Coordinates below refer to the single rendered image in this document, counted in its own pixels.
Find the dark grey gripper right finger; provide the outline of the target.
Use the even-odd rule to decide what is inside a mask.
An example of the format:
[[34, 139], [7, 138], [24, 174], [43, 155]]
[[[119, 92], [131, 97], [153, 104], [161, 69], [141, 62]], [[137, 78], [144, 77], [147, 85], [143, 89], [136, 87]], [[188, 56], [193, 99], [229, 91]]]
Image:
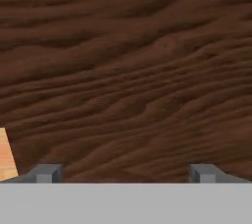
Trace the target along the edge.
[[249, 180], [224, 173], [214, 164], [191, 164], [189, 181], [191, 183], [249, 183]]

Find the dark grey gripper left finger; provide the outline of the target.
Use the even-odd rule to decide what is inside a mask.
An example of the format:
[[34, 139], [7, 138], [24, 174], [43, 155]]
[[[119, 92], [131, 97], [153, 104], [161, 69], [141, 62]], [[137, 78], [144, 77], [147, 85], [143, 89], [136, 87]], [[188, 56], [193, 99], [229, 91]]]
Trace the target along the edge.
[[53, 184], [63, 181], [63, 170], [61, 164], [38, 164], [28, 173], [4, 180], [4, 183], [40, 183]]

